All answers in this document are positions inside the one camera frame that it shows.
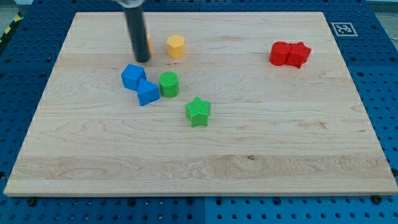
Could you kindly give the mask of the silver rod mount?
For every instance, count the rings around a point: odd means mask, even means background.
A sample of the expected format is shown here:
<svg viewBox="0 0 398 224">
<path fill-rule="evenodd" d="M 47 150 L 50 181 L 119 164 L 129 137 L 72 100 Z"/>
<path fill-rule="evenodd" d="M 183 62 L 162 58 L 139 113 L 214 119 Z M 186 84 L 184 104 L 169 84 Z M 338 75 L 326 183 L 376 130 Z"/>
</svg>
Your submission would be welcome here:
<svg viewBox="0 0 398 224">
<path fill-rule="evenodd" d="M 141 6 L 145 0 L 113 0 L 125 8 L 135 8 Z"/>
</svg>

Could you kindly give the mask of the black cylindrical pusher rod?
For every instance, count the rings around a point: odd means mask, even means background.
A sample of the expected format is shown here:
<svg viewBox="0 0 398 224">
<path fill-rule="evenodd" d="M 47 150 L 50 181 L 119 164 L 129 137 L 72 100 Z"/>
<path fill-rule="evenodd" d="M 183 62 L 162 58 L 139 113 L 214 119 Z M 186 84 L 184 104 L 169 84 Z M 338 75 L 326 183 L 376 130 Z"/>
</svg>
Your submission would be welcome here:
<svg viewBox="0 0 398 224">
<path fill-rule="evenodd" d="M 144 22 L 143 7 L 125 7 L 124 15 L 131 38 L 134 58 L 139 63 L 145 63 L 150 60 L 150 51 Z"/>
</svg>

